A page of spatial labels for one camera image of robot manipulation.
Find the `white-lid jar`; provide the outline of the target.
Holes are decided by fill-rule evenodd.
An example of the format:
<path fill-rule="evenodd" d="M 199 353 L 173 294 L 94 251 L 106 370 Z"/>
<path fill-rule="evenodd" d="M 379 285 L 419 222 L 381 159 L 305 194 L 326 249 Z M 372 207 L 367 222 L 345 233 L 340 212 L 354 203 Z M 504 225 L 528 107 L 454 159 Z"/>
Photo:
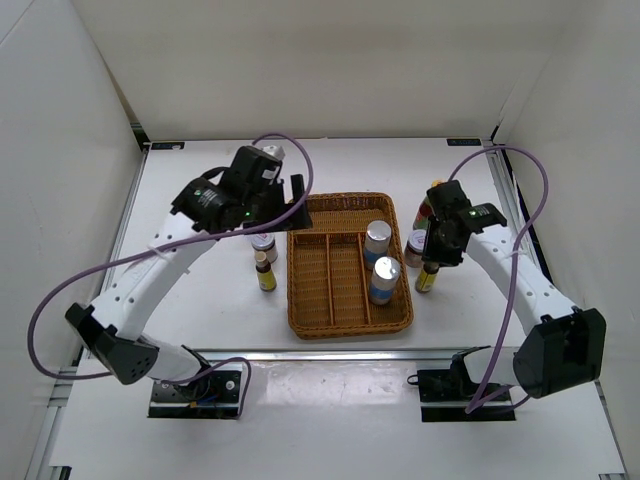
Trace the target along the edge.
<path fill-rule="evenodd" d="M 404 262 L 408 267 L 421 268 L 422 254 L 426 239 L 426 231 L 424 229 L 413 230 L 407 239 L 404 249 Z"/>
<path fill-rule="evenodd" d="M 258 233 L 250 237 L 252 248 L 256 252 L 264 252 L 268 261 L 273 264 L 278 259 L 278 250 L 273 233 Z"/>

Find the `small yellow bottle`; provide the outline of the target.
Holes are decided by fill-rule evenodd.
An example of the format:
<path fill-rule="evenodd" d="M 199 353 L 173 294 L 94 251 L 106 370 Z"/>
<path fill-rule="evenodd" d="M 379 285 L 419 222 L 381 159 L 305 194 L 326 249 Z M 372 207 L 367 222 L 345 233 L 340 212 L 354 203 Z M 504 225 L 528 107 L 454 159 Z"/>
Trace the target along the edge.
<path fill-rule="evenodd" d="M 263 251 L 255 251 L 254 259 L 260 289 L 265 292 L 275 290 L 277 281 L 267 254 Z"/>
<path fill-rule="evenodd" d="M 430 292 L 435 284 L 439 272 L 437 264 L 424 263 L 418 274 L 414 288 L 418 293 Z"/>

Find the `silver-top shaker bottle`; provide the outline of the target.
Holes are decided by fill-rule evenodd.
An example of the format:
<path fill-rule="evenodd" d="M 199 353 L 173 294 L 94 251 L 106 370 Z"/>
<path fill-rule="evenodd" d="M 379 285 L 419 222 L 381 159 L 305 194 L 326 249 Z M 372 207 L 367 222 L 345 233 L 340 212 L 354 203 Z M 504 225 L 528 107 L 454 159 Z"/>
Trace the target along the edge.
<path fill-rule="evenodd" d="M 376 305 L 385 305 L 395 291 L 401 275 L 401 265 L 393 257 L 380 257 L 374 264 L 369 283 L 369 300 Z"/>
<path fill-rule="evenodd" d="M 363 258 L 368 270 L 374 268 L 377 260 L 387 255 L 392 236 L 391 226 L 383 220 L 368 224 L 363 246 Z"/>

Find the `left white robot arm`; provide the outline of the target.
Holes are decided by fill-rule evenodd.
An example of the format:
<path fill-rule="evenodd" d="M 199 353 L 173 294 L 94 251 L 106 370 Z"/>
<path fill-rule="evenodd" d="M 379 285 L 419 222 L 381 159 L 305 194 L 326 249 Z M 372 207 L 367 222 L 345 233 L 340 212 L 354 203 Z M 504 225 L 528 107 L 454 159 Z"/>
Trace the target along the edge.
<path fill-rule="evenodd" d="M 164 381 L 188 400 L 210 386 L 202 357 L 185 346 L 156 341 L 145 326 L 191 265 L 231 233 L 311 227 L 306 199 L 310 178 L 294 175 L 294 201 L 286 203 L 280 179 L 284 151 L 270 145 L 240 147 L 230 166 L 191 180 L 142 258 L 128 266 L 87 306 L 73 304 L 65 318 L 84 346 L 123 385 L 143 377 Z"/>

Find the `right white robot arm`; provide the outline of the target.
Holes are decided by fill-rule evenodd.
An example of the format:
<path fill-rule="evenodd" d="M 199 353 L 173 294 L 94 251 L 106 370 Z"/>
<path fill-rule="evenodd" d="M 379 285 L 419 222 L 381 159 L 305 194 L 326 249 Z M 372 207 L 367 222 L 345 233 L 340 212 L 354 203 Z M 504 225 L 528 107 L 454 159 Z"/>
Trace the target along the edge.
<path fill-rule="evenodd" d="M 498 287 L 526 336 L 517 348 L 474 347 L 456 354 L 449 387 L 460 399 L 477 396 L 486 382 L 518 386 L 539 399 L 599 378 L 606 322 L 556 289 L 535 264 L 514 250 L 502 213 L 474 205 L 456 180 L 427 192 L 432 214 L 422 259 L 452 268 L 469 258 Z"/>

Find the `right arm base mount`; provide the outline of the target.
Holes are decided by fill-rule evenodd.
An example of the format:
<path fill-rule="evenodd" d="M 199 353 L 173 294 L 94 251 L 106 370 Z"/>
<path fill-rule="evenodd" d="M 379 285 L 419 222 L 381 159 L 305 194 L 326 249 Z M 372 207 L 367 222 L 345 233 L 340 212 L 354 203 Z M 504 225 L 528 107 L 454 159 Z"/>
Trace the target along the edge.
<path fill-rule="evenodd" d="M 509 393 L 498 396 L 471 414 L 465 412 L 469 398 L 456 389 L 445 369 L 418 370 L 407 377 L 407 384 L 419 394 L 423 423 L 473 423 L 515 421 Z"/>

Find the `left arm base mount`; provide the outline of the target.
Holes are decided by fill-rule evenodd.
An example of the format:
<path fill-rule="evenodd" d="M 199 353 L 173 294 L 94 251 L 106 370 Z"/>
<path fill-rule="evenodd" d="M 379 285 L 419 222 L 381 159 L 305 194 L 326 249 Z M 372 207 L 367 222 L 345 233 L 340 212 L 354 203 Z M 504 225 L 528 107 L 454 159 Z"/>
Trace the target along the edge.
<path fill-rule="evenodd" d="M 250 362 L 232 357 L 188 385 L 156 382 L 151 390 L 147 417 L 151 419 L 239 420 L 246 401 L 252 370 Z"/>

